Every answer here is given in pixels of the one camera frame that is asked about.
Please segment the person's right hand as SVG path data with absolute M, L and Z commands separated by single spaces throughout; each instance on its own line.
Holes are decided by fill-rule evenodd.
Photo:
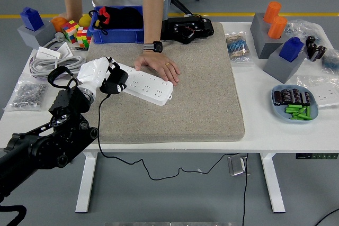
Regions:
M 65 18 L 65 19 L 68 20 L 68 21 L 73 20 L 73 21 L 75 21 L 75 22 L 79 22 L 79 20 L 80 20 L 80 18 L 81 18 L 82 16 L 83 16 L 82 13 L 69 14 L 69 13 L 67 13 L 67 12 L 60 13 L 60 14 L 58 15 L 58 17 L 63 17 L 63 18 Z

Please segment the person's left hand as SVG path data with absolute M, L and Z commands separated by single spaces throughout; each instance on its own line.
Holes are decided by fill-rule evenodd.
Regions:
M 140 70 L 142 66 L 148 66 L 157 71 L 160 78 L 169 81 L 173 86 L 179 83 L 180 69 L 178 65 L 165 54 L 144 50 L 134 62 L 135 70 Z

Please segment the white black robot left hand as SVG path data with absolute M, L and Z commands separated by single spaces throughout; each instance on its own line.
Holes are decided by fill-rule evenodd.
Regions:
M 118 94 L 125 90 L 128 74 L 112 58 L 102 57 L 83 64 L 77 76 L 79 89 L 93 98 L 99 89 L 105 94 Z

